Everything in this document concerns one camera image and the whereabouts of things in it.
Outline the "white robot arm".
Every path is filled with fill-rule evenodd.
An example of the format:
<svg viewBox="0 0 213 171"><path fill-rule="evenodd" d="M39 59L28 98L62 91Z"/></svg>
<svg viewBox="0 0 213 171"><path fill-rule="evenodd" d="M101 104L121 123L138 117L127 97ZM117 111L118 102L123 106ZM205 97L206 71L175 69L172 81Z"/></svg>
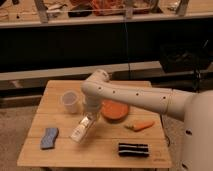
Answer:
<svg viewBox="0 0 213 171"><path fill-rule="evenodd" d="M111 99L183 121L180 170L213 171L213 90L194 93L115 85L106 71L96 70L82 83L81 91L87 110Z"/></svg>

